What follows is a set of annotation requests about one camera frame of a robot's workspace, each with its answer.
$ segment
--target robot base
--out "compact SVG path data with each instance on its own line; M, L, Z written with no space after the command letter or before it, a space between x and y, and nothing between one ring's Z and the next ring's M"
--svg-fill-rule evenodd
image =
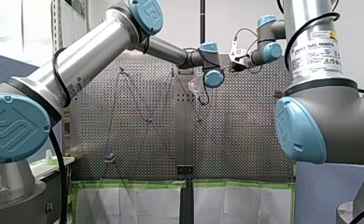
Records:
M46 184L39 182L35 192L15 201L0 204L0 223L34 223L47 222Z

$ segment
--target white paper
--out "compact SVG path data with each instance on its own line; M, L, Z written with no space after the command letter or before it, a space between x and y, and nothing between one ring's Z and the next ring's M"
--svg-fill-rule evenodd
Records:
M179 224L179 205L180 189L82 189L77 223Z
M51 0L23 0L23 58L26 63L42 66L52 56Z
M291 196L291 189L194 188L194 220L200 224L288 224Z
M21 0L0 0L0 55L22 58Z

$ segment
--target white wall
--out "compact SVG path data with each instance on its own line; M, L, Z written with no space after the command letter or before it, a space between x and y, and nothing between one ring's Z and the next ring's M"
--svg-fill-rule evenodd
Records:
M115 0L88 0L89 26L97 26L105 11ZM164 15L164 25L158 37L181 48L197 47L200 44L200 1L158 0Z

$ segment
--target blue logo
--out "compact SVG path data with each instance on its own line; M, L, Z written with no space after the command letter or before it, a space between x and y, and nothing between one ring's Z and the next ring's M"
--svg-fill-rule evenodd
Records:
M0 113L0 147L5 151L15 151L37 131L37 126L14 108Z
M157 20L161 17L161 14L160 14L158 8L156 7L155 3L151 0L146 0L144 2L144 10L145 10L145 13L149 17L151 17L155 20Z

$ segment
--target robotic arm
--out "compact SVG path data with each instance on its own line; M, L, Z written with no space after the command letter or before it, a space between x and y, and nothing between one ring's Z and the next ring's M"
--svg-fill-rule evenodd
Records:
M236 70L270 63L281 56L275 40L286 38L286 67L293 81L275 106L281 148L295 161L364 165L364 97L359 96L364 91L343 75L334 2L285 0L285 21L261 18L258 49L236 54L235 40L231 60ZM364 224L364 183L353 213L351 223Z
M186 51L153 37L162 25L156 0L122 0L95 29L56 52L52 62L0 84L0 223L46 223L46 185L35 182L26 158L45 144L71 98L124 50L138 49L179 68L202 66L206 87L223 83L216 43ZM27 214L9 214L16 211Z

